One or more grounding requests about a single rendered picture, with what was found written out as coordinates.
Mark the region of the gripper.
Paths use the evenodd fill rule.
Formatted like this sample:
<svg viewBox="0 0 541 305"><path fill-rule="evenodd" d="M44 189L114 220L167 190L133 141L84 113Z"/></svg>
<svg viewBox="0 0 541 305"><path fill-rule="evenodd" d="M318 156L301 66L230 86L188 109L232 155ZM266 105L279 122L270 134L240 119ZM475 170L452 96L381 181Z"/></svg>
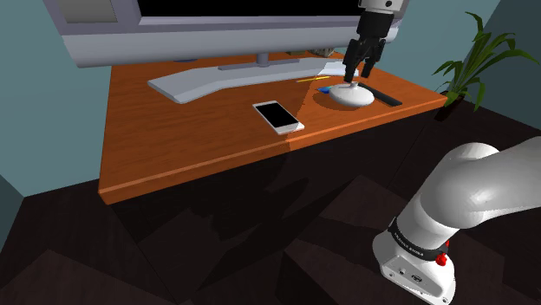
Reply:
<svg viewBox="0 0 541 305"><path fill-rule="evenodd" d="M361 77L369 78L374 65L381 59L386 44L386 41L381 39L385 39L388 36L393 20L394 14L368 10L361 13L356 29L359 39L350 40L342 61L342 64L345 66L343 77L345 82L350 83L353 81L355 71L363 61L364 66ZM378 39L380 41L365 56L365 41L368 39Z"/></svg>

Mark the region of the white paper sheet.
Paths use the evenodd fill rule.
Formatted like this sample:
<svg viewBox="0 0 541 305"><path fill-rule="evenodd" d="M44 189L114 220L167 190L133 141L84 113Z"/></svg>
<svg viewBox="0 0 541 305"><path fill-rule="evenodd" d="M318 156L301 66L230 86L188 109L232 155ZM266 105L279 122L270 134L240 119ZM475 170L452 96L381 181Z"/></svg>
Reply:
<svg viewBox="0 0 541 305"><path fill-rule="evenodd" d="M339 62L327 62L323 69L318 73L319 75L332 75L332 76L345 76L346 66Z"/></svg>

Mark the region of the white squat vase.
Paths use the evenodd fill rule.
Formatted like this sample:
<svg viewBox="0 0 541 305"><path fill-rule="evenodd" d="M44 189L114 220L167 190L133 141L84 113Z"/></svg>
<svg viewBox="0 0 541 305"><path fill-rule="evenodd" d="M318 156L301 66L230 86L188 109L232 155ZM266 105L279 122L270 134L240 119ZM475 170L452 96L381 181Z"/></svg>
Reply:
<svg viewBox="0 0 541 305"><path fill-rule="evenodd" d="M332 86L329 96L336 102L348 107L366 107L374 102L375 97L368 89L357 82Z"/></svg>

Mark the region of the black remote control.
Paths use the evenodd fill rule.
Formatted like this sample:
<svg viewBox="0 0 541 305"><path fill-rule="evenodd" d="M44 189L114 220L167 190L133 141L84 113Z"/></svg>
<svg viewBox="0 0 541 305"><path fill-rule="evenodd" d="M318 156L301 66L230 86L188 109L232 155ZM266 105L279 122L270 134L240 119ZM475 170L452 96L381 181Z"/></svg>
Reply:
<svg viewBox="0 0 541 305"><path fill-rule="evenodd" d="M382 93L382 92L380 92L380 91L378 91L376 89L373 89L373 88L367 86L364 83L359 82L358 86L362 87L362 88L366 88L368 91L370 91L373 94L373 96L377 100L389 105L390 107L397 107L397 106L400 106L402 104L401 101L398 101L395 98L393 98L393 97L391 97L391 96L389 96L387 94L384 94L384 93Z"/></svg>

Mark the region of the white smartphone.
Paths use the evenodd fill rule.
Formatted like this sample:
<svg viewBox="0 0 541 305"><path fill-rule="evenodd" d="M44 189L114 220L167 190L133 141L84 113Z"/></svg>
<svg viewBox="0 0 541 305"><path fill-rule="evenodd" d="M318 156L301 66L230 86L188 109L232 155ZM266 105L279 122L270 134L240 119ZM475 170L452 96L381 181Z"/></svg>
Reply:
<svg viewBox="0 0 541 305"><path fill-rule="evenodd" d="M278 135L304 129L304 124L277 101L265 101L252 106Z"/></svg>

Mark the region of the potted green plant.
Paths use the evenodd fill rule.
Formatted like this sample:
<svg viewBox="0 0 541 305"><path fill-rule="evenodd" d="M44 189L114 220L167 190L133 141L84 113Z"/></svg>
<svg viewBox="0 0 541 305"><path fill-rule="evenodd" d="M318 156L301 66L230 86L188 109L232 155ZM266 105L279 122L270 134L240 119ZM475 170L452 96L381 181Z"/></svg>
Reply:
<svg viewBox="0 0 541 305"><path fill-rule="evenodd" d="M464 61L444 62L433 72L434 75L439 73L447 75L453 72L452 80L446 81L439 86L441 88L446 84L449 85L448 90L444 93L446 102L434 117L437 121L446 120L466 97L471 96L468 87L472 84L479 85L473 109L476 112L486 93L486 85L481 81L479 75L494 64L506 58L523 57L540 65L540 62L533 56L522 49L516 48L514 33L507 32L492 37L491 32L485 32L483 19L480 16L469 11L466 11L466 14L472 16L477 25L473 48L468 58Z"/></svg>

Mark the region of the large grey monitor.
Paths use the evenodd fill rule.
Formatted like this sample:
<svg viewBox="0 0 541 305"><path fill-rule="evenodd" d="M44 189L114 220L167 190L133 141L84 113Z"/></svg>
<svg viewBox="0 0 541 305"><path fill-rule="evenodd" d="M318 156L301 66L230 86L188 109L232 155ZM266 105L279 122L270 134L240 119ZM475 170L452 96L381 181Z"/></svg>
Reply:
<svg viewBox="0 0 541 305"><path fill-rule="evenodd" d="M80 68L254 55L255 61L192 68L150 81L187 103L234 88L319 73L343 61L362 13L358 0L43 0ZM311 49L334 48L324 58Z"/></svg>

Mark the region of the orange wooden desk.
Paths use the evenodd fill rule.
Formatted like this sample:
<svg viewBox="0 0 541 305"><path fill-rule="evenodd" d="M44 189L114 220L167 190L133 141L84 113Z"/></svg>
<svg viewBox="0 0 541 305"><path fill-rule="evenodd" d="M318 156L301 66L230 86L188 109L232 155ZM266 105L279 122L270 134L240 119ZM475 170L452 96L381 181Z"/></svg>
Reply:
<svg viewBox="0 0 541 305"><path fill-rule="evenodd" d="M149 81L188 70L178 62L114 66L101 156L98 192L114 204L262 159L322 143L370 127L441 107L445 97L374 68L367 84L402 104L376 101L350 108L334 103L321 87L339 76L296 83L286 81L222 89L178 104L151 88ZM277 101L304 124L278 135L252 106Z"/></svg>

